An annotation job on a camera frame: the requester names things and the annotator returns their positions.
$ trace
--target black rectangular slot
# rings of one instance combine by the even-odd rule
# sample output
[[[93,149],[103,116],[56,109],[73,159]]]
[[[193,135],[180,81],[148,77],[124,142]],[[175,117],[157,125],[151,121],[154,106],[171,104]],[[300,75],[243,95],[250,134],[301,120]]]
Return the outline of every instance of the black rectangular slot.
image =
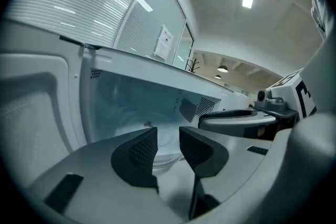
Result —
[[[63,213],[82,180],[83,177],[80,175],[66,175],[48,195],[45,203],[58,213]]]
[[[251,146],[247,149],[248,151],[252,151],[254,153],[258,153],[261,155],[266,155],[268,150],[265,148],[257,147],[257,146]]]

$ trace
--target ceiling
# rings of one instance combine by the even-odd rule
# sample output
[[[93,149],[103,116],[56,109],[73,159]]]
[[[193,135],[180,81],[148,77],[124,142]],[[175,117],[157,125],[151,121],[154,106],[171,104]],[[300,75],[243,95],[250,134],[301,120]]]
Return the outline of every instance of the ceiling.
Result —
[[[193,61],[195,58],[199,62],[195,74],[222,86],[230,84],[248,92],[258,93],[259,90],[268,88],[281,79],[280,76],[261,67],[211,52],[195,51]],[[219,72],[217,68],[220,65],[225,65],[229,72]],[[222,79],[216,79],[216,75],[220,75]]]
[[[201,22],[200,36],[221,35],[242,40],[296,70],[308,62],[321,44],[311,18],[311,0],[254,0],[251,9],[243,8],[242,0],[192,0],[192,3]],[[202,42],[196,39],[195,44],[196,49],[219,52],[215,48],[206,49],[207,39]],[[230,56],[230,50],[221,54]],[[243,52],[235,55],[240,57],[244,62],[257,64]]]

